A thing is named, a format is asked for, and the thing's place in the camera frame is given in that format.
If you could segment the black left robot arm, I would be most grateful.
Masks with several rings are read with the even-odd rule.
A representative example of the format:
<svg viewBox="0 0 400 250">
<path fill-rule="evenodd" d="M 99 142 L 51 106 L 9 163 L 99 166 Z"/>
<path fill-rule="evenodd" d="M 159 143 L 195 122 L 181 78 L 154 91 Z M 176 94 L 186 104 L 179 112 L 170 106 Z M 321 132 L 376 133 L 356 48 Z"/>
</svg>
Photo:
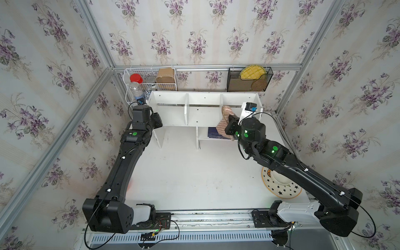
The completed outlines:
<svg viewBox="0 0 400 250">
<path fill-rule="evenodd" d="M 134 225 L 156 221 L 154 205 L 129 206 L 125 201 L 134 168 L 149 145 L 153 130 L 163 126 L 162 121 L 148 105 L 133 106 L 130 119 L 105 183 L 95 198 L 83 203 L 82 210 L 91 231 L 125 234 Z"/>
</svg>

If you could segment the white wooden bookshelf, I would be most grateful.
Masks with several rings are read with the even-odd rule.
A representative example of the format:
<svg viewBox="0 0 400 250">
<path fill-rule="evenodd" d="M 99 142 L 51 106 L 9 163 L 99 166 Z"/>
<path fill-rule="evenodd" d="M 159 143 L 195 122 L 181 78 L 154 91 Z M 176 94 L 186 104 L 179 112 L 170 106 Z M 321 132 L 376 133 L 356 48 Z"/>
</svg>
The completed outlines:
<svg viewBox="0 0 400 250">
<path fill-rule="evenodd" d="M 247 102 L 255 103 L 257 111 L 264 110 L 258 94 L 252 92 L 153 91 L 147 101 L 163 123 L 162 128 L 153 132 L 160 148 L 167 127 L 194 127 L 196 147 L 199 148 L 199 132 L 218 125 L 223 118 L 224 106 L 231 107 L 237 116 L 240 116 L 242 105 Z"/>
</svg>

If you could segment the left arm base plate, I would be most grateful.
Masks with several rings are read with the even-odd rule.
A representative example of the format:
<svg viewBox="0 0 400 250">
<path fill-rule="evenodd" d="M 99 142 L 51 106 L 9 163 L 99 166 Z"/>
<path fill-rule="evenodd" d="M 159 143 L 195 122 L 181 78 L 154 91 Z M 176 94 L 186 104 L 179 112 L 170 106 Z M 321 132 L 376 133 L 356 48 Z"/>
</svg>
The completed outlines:
<svg viewBox="0 0 400 250">
<path fill-rule="evenodd" d="M 132 225 L 130 230 L 156 230 L 156 229 L 170 229 L 171 226 L 171 213 L 156 212 L 154 218 L 148 221 L 140 222 Z"/>
</svg>

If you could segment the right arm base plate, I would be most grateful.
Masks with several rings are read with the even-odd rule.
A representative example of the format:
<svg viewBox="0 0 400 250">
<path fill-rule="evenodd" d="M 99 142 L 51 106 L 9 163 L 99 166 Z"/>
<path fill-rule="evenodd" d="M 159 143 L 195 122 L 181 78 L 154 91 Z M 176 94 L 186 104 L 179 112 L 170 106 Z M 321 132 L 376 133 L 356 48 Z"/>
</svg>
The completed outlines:
<svg viewBox="0 0 400 250">
<path fill-rule="evenodd" d="M 291 222 L 287 223 L 278 216 L 270 215 L 269 210 L 253 209 L 251 211 L 252 220 L 255 228 L 282 228 L 291 227 Z"/>
</svg>

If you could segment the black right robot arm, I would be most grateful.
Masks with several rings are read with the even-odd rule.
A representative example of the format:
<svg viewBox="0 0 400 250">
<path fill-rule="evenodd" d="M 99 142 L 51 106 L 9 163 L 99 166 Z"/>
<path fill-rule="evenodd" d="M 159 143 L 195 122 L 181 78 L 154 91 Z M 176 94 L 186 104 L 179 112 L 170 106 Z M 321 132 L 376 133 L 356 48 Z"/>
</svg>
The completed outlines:
<svg viewBox="0 0 400 250">
<path fill-rule="evenodd" d="M 269 216 L 274 222 L 320 223 L 329 232 L 347 237 L 358 221 L 362 192 L 346 189 L 309 168 L 288 148 L 266 138 L 266 126 L 255 117 L 240 120 L 229 115 L 227 135 L 238 140 L 239 148 L 259 165 L 290 180 L 289 192 L 303 188 L 317 200 L 309 204 L 275 201 Z"/>
</svg>

